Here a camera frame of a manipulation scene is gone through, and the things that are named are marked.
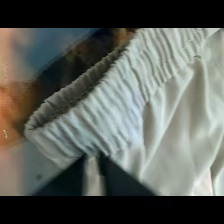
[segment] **garment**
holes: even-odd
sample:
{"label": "garment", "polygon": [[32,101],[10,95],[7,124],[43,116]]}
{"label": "garment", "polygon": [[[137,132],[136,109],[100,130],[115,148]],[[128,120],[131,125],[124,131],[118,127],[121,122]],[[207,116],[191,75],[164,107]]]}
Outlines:
{"label": "garment", "polygon": [[45,100],[25,135],[62,168],[101,151],[157,195],[224,195],[223,40],[140,29]]}

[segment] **white pants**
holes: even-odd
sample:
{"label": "white pants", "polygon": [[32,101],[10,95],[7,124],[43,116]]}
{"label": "white pants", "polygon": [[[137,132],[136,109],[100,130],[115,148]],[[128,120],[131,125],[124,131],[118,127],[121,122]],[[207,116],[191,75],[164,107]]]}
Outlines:
{"label": "white pants", "polygon": [[25,134],[63,168],[101,150],[159,195],[224,195],[223,30],[140,29],[47,99]]}

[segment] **wrinkled fabric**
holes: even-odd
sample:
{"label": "wrinkled fabric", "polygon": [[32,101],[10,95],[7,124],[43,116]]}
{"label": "wrinkled fabric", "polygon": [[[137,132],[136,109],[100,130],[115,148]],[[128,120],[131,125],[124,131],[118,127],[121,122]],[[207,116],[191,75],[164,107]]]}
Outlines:
{"label": "wrinkled fabric", "polygon": [[158,195],[224,195],[223,40],[140,29],[45,100],[25,135],[61,168],[101,151]]}

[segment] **white fabric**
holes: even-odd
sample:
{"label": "white fabric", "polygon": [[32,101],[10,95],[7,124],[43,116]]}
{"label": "white fabric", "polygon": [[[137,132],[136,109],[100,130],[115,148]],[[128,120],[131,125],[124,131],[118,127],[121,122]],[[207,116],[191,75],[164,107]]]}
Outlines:
{"label": "white fabric", "polygon": [[101,150],[159,195],[224,195],[223,41],[219,28],[140,29],[25,134],[62,168]]}

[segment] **clothing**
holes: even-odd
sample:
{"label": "clothing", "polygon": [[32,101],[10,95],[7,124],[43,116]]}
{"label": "clothing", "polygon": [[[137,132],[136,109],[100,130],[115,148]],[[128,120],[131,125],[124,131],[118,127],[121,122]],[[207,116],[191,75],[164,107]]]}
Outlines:
{"label": "clothing", "polygon": [[25,135],[61,168],[101,151],[157,195],[224,195],[223,40],[140,29],[45,100]]}

